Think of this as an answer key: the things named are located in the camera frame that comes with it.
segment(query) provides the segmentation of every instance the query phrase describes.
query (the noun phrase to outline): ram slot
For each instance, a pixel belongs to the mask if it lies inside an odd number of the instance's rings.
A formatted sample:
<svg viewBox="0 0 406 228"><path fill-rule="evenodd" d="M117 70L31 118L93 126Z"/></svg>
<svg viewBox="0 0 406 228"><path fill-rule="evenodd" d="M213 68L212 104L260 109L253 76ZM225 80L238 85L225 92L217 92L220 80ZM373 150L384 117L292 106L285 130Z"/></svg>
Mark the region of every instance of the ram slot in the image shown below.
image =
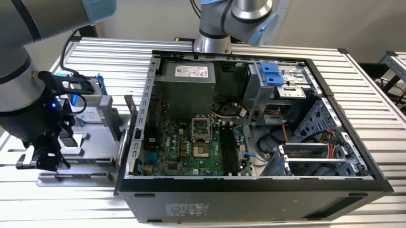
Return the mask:
<svg viewBox="0 0 406 228"><path fill-rule="evenodd" d="M224 159L224 170L225 176L230 174L233 176L238 175L238 156L236 151L236 140L233 126L221 126L221 149L222 149L222 159Z"/></svg>

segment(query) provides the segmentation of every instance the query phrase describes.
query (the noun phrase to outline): silver cylindrical arm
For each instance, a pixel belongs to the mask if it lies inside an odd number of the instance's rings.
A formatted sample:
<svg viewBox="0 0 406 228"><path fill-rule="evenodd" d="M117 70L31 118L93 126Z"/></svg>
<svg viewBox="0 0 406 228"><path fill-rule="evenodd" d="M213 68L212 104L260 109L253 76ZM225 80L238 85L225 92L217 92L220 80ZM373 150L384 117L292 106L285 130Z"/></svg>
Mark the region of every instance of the silver cylindrical arm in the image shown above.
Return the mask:
<svg viewBox="0 0 406 228"><path fill-rule="evenodd" d="M233 14L246 20L256 20L270 13L273 0L234 0Z"/></svg>

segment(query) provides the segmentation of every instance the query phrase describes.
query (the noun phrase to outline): power supply label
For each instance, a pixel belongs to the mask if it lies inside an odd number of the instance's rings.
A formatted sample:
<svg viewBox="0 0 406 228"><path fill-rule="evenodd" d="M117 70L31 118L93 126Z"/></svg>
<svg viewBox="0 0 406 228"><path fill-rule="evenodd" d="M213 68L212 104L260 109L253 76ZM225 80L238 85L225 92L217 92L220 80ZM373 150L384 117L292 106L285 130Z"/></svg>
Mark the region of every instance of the power supply label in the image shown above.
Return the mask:
<svg viewBox="0 0 406 228"><path fill-rule="evenodd" d="M206 66L177 66L177 77L209 77L209 67Z"/></svg>
<svg viewBox="0 0 406 228"><path fill-rule="evenodd" d="M209 203L168 203L166 213L172 217L178 216L206 216Z"/></svg>

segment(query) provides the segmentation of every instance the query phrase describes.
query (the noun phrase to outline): white wall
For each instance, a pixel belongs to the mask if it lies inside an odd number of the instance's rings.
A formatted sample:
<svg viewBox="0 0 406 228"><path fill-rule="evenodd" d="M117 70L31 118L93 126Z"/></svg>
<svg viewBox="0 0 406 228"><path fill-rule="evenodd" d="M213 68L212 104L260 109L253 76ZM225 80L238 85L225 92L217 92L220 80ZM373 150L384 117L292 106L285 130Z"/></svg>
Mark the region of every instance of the white wall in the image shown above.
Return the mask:
<svg viewBox="0 0 406 228"><path fill-rule="evenodd" d="M405 0L293 0L277 45L347 48L377 62L387 50L406 51L405 23Z"/></svg>
<svg viewBox="0 0 406 228"><path fill-rule="evenodd" d="M117 13L102 24L110 38L174 40L198 37L200 22L190 0L118 0Z"/></svg>

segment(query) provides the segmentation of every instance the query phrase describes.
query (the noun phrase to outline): green circuit board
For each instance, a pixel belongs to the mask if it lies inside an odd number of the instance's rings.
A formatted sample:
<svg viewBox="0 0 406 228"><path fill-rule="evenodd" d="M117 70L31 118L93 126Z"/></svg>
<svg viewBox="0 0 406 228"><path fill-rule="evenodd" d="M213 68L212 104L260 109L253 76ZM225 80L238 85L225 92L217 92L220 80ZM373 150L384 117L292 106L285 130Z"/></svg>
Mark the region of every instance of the green circuit board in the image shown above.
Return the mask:
<svg viewBox="0 0 406 228"><path fill-rule="evenodd" d="M198 123L198 131L205 132L208 125ZM236 156L242 160L241 145L246 147L242 126L233 129L236 135ZM162 146L158 152L158 165L145 175L153 176L225 176L221 151L220 127L213 125L212 141L192 141L192 122L165 121ZM250 162L241 170L242 176L252 176Z"/></svg>

